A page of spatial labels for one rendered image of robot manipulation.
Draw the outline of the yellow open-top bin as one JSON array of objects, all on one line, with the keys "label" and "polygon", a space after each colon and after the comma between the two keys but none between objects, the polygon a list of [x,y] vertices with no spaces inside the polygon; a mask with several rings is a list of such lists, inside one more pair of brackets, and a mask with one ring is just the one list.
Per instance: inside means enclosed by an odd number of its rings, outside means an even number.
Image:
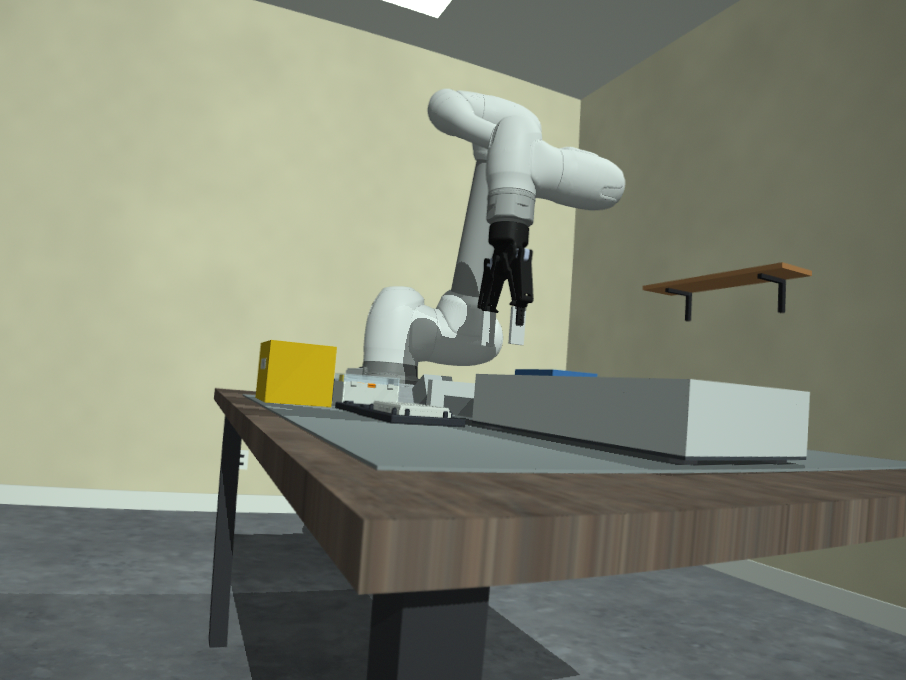
[{"label": "yellow open-top bin", "polygon": [[278,340],[260,346],[256,397],[331,407],[337,347]]}]

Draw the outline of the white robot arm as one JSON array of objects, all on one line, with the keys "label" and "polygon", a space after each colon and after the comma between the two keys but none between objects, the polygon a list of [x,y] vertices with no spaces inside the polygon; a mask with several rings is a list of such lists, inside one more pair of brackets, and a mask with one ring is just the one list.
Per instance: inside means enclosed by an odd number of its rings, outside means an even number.
[{"label": "white robot arm", "polygon": [[489,226],[514,221],[530,227],[535,198],[593,211],[613,207],[623,195],[625,179],[614,163],[542,141],[541,123],[527,108],[491,95],[457,92],[439,90],[427,108],[439,131],[472,143],[476,160],[452,288],[436,309],[424,305],[413,288],[383,288],[368,314],[363,366],[347,368],[347,374],[415,385],[418,362],[473,366],[491,361],[503,344],[502,327],[496,319],[494,347],[481,346],[482,309],[477,307],[484,259],[494,252]]}]

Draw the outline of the blue bin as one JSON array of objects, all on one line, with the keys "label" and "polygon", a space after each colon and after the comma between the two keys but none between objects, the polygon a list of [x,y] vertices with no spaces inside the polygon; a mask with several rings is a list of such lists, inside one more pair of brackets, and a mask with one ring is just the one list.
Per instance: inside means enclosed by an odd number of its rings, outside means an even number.
[{"label": "blue bin", "polygon": [[593,373],[554,370],[554,369],[515,369],[515,375],[597,377],[597,374],[593,374]]}]

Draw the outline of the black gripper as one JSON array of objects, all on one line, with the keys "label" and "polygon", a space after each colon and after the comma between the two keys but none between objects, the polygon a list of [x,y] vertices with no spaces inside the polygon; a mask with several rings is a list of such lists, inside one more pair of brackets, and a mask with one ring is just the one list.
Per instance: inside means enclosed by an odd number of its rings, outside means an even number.
[{"label": "black gripper", "polygon": [[489,226],[488,242],[494,252],[491,259],[484,259],[477,305],[482,309],[480,345],[494,347],[496,313],[499,312],[496,307],[507,279],[512,299],[508,344],[524,345],[526,307],[534,300],[533,250],[525,248],[529,243],[529,227],[514,221],[494,222]]}]

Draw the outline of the grey bench mat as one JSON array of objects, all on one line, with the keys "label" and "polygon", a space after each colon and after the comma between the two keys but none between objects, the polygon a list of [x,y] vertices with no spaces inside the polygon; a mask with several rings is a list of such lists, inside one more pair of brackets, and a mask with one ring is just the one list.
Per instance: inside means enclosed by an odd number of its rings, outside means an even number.
[{"label": "grey bench mat", "polygon": [[[669,458],[531,433],[374,423],[326,408],[246,398],[376,470],[487,473],[738,473],[906,469],[906,461],[807,450],[806,460],[669,462]],[[830,454],[831,453],[831,454]]]}]

